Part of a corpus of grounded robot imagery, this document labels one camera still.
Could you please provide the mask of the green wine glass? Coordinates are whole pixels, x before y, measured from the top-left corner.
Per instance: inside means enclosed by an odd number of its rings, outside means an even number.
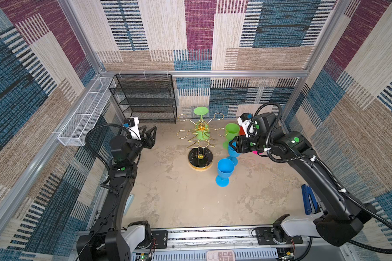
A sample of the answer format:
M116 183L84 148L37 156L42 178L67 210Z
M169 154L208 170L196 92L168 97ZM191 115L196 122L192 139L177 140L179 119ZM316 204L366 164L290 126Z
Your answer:
M229 147L229 142L232 141L236 136L239 136L240 126L238 124L229 123L225 126L226 136L223 142L223 148L225 150Z
M197 107L193 112L200 117L199 121L195 124L193 134L196 136L197 141L208 141L210 139L209 125L203 116L209 113L209 109L207 107Z

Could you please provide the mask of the blue wine glass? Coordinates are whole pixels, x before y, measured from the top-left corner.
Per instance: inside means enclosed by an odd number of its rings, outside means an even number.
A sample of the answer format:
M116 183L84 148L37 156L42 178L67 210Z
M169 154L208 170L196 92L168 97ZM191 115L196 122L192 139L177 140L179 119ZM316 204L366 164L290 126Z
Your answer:
M216 184L220 187L229 185L229 177L235 170L234 162L230 159L221 159L217 164Z
M229 156L227 157L227 159L231 160L234 163L234 166L237 166L238 157L240 156L240 154L237 153L231 145L228 145L228 154Z

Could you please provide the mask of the red wine glass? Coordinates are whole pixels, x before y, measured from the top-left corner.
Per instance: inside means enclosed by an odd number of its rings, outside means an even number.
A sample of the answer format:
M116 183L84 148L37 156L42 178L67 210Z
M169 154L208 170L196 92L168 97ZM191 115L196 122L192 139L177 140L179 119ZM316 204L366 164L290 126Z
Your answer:
M239 135L240 135L240 136L244 136L244 135L245 135L245 131L244 131L243 127L240 126L239 128L240 128L240 130L239 130Z

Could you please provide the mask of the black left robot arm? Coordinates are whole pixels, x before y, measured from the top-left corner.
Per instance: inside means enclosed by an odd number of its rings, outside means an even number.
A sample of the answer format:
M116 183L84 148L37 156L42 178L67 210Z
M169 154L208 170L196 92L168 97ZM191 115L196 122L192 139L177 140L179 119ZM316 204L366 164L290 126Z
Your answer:
M113 159L111 164L105 164L108 178L100 184L108 194L89 233L77 241L79 261L131 261L136 248L155 246L148 221L131 223L124 228L122 218L136 181L141 152L155 145L157 127L143 126L137 131L114 124L107 127L119 128L125 134L110 141Z

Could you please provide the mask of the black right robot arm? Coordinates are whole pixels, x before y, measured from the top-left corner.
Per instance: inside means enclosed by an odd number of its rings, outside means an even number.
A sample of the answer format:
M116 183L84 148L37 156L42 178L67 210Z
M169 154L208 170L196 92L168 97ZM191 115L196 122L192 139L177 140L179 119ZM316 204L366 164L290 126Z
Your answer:
M244 134L230 141L237 153L257 152L276 163L287 163L311 187L324 205L315 215L301 217L285 214L273 224L274 239L308 236L324 239L333 246L350 243L373 218L375 208L351 195L317 157L311 143L299 132L285 134L273 113L238 118Z

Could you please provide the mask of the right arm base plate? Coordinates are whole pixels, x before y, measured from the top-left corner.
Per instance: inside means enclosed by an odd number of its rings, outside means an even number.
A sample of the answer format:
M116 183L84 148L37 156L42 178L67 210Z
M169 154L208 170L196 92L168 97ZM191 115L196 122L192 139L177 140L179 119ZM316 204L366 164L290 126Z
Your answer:
M303 243L301 236L290 237L282 229L273 226L257 227L251 232L259 245L300 245Z

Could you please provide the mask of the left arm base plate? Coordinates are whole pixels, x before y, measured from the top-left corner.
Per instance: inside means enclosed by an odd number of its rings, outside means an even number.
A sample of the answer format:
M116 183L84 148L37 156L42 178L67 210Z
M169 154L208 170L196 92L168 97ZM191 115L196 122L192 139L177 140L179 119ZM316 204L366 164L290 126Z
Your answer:
M151 232L153 239L150 241L150 245L147 245L145 250L158 250L166 249L168 243L168 231L158 230Z

